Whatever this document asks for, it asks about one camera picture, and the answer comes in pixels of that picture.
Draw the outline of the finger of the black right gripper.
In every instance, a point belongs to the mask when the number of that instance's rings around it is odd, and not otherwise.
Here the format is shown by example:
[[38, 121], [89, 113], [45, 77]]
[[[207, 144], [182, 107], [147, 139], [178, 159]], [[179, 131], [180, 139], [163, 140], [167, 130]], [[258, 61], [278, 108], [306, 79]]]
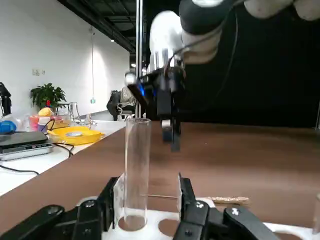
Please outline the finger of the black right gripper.
[[162, 128], [162, 139], [165, 143], [172, 142], [173, 133], [172, 133], [172, 124], [170, 119], [163, 119], [161, 121]]
[[174, 118], [172, 123], [172, 142], [171, 151], [180, 151], [180, 137], [181, 137], [181, 122]]

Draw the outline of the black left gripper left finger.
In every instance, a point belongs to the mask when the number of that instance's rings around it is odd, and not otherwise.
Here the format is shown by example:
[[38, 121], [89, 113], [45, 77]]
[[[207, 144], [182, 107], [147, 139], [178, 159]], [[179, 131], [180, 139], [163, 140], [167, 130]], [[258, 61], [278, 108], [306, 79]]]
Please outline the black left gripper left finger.
[[101, 240], [115, 227], [115, 185], [111, 177], [98, 197], [87, 199], [66, 211], [47, 205], [0, 235], [2, 240]]

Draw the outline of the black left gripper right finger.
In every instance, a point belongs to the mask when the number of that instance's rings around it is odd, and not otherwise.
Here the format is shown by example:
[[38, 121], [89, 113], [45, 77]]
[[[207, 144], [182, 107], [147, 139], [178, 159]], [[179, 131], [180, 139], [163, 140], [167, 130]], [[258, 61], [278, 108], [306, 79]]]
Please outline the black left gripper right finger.
[[174, 240], [277, 240], [251, 211], [231, 205], [223, 212], [197, 200], [189, 178], [178, 175], [180, 222]]

